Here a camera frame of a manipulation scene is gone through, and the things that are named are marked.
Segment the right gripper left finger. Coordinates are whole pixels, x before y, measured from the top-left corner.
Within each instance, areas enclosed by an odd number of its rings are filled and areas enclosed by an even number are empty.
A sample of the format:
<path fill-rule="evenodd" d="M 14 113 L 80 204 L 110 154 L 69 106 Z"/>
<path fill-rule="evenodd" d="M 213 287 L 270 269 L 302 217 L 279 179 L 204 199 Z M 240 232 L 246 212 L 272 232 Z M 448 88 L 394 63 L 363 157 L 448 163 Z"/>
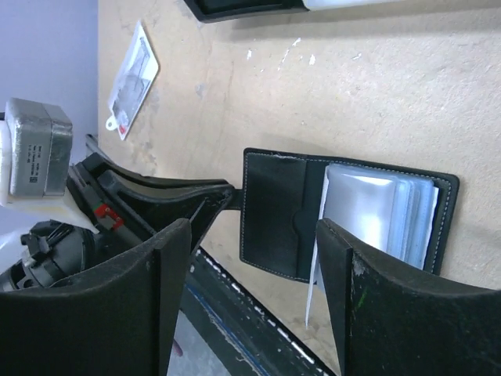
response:
<path fill-rule="evenodd" d="M 2 293 L 2 374 L 165 375 L 191 250 L 178 219 L 55 287 Z"/>

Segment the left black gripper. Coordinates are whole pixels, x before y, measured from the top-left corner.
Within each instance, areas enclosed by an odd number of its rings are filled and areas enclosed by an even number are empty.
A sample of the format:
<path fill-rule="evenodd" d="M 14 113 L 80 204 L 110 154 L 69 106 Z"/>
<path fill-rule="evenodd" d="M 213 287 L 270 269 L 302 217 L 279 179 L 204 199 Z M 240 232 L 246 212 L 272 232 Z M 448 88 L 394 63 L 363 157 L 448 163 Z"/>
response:
<path fill-rule="evenodd" d="M 134 269 L 147 272 L 151 250 L 142 240 L 187 219 L 196 251 L 235 197 L 234 186 L 225 180 L 161 179 L 148 186 L 152 183 L 153 178 L 120 170 L 98 154 L 70 167 L 67 187 L 98 232 L 55 220 L 37 223 L 16 238 L 22 255 L 1 274 L 1 290 L 64 287 L 84 277 L 114 280 Z"/>

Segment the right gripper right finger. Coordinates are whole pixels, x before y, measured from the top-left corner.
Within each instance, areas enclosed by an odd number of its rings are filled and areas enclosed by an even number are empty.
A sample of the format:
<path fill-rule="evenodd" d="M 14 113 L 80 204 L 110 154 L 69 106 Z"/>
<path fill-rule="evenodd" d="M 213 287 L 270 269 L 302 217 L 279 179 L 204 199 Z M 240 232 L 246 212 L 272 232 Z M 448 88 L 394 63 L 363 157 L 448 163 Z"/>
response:
<path fill-rule="evenodd" d="M 343 375 L 499 374 L 499 291 L 414 268 L 329 219 L 316 235 Z"/>

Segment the black leather card holder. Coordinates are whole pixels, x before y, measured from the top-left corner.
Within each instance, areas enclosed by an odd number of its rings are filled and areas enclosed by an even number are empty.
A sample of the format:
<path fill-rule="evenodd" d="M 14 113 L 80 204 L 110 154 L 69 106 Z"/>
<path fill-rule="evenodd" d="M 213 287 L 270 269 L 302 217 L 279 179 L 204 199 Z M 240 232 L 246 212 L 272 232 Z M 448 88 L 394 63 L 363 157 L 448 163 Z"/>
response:
<path fill-rule="evenodd" d="M 329 219 L 376 249 L 439 274 L 459 188 L 458 177 L 443 172 L 248 148 L 240 259 L 323 288 L 315 226 Z"/>

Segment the clear plastic card sleeve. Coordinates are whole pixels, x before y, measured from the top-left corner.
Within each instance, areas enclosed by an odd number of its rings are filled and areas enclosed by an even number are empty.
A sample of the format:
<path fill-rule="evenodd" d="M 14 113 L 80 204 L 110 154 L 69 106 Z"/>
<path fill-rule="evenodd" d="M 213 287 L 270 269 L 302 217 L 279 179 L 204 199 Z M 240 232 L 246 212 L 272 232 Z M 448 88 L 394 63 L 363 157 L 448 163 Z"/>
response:
<path fill-rule="evenodd" d="M 124 141 L 159 71 L 150 40 L 139 21 L 108 99 L 105 126 Z"/>

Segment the black and white organizer tray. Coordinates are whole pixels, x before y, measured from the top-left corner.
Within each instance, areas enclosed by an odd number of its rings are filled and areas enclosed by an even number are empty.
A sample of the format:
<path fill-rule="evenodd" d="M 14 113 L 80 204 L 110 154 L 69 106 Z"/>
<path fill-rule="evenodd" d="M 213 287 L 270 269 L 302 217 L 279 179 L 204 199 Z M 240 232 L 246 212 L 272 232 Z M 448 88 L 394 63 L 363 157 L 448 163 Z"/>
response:
<path fill-rule="evenodd" d="M 253 16 L 313 13 L 315 15 L 365 17 L 411 16 L 494 9 L 499 1 L 193 1 L 184 3 L 203 23 L 216 23 Z"/>

